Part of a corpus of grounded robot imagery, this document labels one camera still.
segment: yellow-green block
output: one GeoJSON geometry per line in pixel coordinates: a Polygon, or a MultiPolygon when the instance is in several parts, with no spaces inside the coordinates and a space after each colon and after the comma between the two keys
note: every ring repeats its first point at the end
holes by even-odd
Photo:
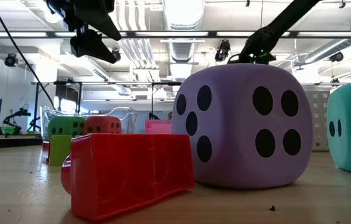
{"type": "Polygon", "coordinates": [[[50,166],[61,166],[70,154],[71,136],[51,136],[50,141],[50,166]]]}

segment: red plastic block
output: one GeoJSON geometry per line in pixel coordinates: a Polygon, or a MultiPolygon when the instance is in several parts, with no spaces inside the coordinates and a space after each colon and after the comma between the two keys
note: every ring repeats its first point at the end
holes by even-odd
{"type": "Polygon", "coordinates": [[[86,119],[83,134],[88,133],[121,133],[119,118],[113,116],[91,116],[86,119]]]}
{"type": "Polygon", "coordinates": [[[102,220],[195,185],[187,135],[92,134],[74,139],[71,155],[61,175],[78,217],[102,220]]]}
{"type": "Polygon", "coordinates": [[[50,160],[50,143],[47,141],[43,142],[41,156],[46,159],[46,163],[50,160]]]}

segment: table surface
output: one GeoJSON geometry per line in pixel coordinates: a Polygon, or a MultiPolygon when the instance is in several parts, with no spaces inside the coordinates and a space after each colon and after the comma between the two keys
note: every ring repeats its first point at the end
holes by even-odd
{"type": "MultiPolygon", "coordinates": [[[[60,167],[42,163],[40,149],[0,149],[0,223],[87,223],[71,215],[60,167]]],[[[104,223],[351,223],[351,173],[336,168],[328,152],[315,152],[292,185],[268,190],[197,185],[104,223]]]]}

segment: purple foam die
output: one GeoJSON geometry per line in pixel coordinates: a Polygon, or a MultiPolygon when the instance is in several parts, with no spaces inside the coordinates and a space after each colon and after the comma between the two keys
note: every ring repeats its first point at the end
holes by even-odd
{"type": "Polygon", "coordinates": [[[185,80],[174,102],[172,133],[188,134],[197,182],[268,188],[304,172],[312,116],[299,82],[269,65],[221,65],[185,80]]]}

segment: air vent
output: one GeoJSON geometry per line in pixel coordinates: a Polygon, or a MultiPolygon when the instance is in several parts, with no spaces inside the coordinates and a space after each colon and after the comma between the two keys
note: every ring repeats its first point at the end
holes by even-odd
{"type": "Polygon", "coordinates": [[[148,96],[147,95],[136,95],[136,100],[147,100],[148,96]]]}

